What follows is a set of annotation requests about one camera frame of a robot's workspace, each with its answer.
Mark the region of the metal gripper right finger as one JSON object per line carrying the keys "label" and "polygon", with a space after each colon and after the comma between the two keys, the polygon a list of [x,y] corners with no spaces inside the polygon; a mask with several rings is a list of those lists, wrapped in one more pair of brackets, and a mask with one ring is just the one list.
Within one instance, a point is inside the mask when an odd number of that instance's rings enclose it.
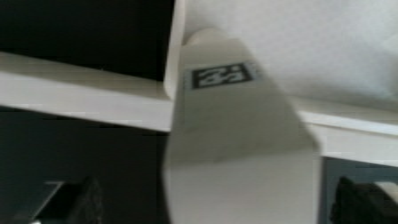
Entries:
{"label": "metal gripper right finger", "polygon": [[328,216],[332,224],[398,224],[398,184],[339,179]]}

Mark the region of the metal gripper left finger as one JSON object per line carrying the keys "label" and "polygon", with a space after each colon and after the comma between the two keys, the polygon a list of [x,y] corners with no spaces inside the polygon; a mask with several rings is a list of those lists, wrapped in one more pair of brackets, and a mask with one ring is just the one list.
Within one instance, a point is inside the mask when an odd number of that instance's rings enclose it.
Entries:
{"label": "metal gripper left finger", "polygon": [[14,224],[103,224],[97,180],[46,181],[14,215]]}

